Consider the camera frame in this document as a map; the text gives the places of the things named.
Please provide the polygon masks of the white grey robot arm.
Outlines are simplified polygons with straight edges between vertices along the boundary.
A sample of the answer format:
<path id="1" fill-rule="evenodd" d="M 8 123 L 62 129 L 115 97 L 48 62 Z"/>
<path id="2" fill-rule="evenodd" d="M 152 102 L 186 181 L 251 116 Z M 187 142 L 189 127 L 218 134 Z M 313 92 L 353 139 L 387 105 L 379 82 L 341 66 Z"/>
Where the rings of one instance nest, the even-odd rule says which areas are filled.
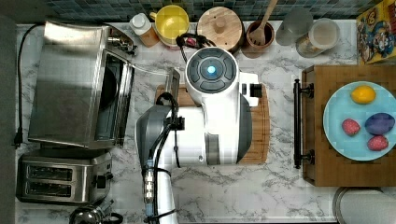
<path id="1" fill-rule="evenodd" d="M 256 74 L 239 70 L 229 51 L 197 50 L 186 64 L 185 87 L 193 106 L 164 92 L 135 126 L 147 224 L 177 224 L 173 169 L 236 164 L 252 141 L 251 109 L 262 85 Z"/>

